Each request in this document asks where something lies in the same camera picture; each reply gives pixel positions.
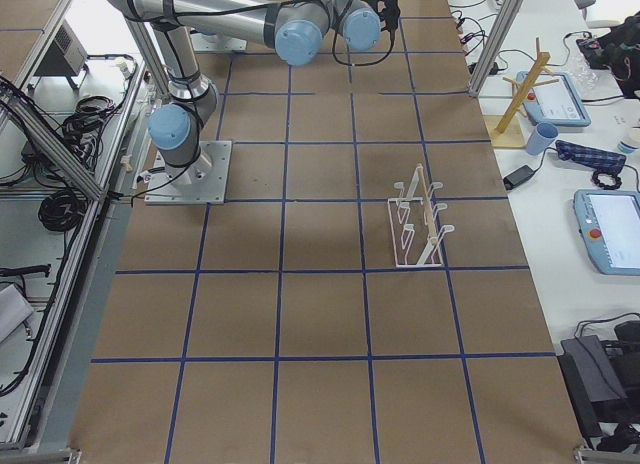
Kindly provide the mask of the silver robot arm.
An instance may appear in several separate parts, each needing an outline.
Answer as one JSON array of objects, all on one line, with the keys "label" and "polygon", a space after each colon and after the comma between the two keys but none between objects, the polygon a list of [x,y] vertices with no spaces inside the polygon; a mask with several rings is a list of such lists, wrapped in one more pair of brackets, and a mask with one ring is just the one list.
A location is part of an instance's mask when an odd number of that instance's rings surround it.
[{"label": "silver robot arm", "polygon": [[188,186],[212,167],[199,138],[219,92],[201,71],[190,33],[221,35],[274,50],[290,66],[309,64],[328,31],[353,50],[380,39],[380,19],[363,0],[107,0],[131,23],[151,26],[164,59],[170,101],[149,120],[167,181]]}]

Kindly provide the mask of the silver base plate arm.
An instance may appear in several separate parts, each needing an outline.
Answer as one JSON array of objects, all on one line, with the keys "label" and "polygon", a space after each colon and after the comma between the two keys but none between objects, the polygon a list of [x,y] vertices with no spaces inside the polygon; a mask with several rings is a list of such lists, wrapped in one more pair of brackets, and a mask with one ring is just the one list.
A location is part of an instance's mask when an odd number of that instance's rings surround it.
[{"label": "silver base plate arm", "polygon": [[200,157],[184,174],[169,166],[149,180],[151,192],[143,195],[149,205],[223,204],[232,153],[232,142],[201,141]]}]

